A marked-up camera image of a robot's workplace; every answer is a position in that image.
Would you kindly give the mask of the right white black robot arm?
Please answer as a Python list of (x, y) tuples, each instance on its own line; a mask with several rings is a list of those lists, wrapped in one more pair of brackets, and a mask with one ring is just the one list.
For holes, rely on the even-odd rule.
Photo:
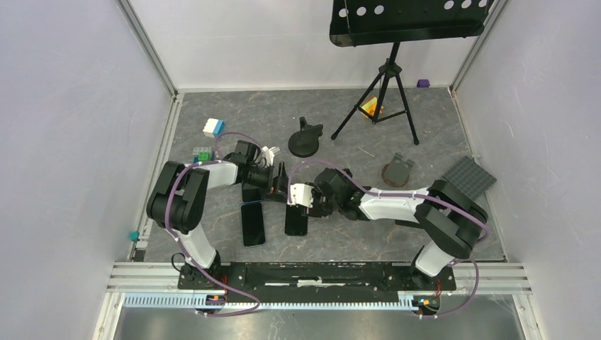
[(287, 203), (308, 217), (339, 213), (348, 220), (392, 220), (424, 230), (430, 241), (409, 270), (419, 289), (434, 284), (449, 264), (469, 259), (488, 236), (487, 212), (445, 180), (413, 191), (387, 191), (360, 186), (346, 169), (326, 168), (313, 182), (289, 184)]

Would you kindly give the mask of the black round-base phone stand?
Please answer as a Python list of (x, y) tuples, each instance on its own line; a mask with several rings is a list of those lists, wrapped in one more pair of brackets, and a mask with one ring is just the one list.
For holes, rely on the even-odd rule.
[(295, 157), (308, 158), (319, 149), (323, 124), (311, 125), (305, 117), (300, 117), (299, 125), (299, 131), (294, 132), (288, 140), (288, 150)]

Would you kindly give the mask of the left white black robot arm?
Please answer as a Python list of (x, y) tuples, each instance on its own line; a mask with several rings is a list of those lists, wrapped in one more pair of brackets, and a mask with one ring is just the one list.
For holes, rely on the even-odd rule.
[(260, 147), (240, 140), (224, 159), (183, 164), (168, 161), (147, 202), (147, 216), (182, 246), (185, 264), (180, 273), (196, 278), (204, 288), (223, 279), (218, 250), (201, 226), (207, 192), (212, 188), (242, 188), (242, 241), (246, 247), (265, 244), (263, 200), (286, 201), (285, 164), (276, 163), (279, 147)]

